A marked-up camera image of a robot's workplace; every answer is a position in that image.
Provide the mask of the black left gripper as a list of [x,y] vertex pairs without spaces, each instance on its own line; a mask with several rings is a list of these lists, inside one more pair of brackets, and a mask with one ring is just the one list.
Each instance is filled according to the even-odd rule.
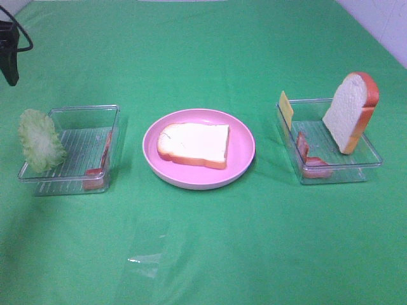
[[1,21],[1,71],[10,86],[19,80],[17,50],[20,33],[16,21]]

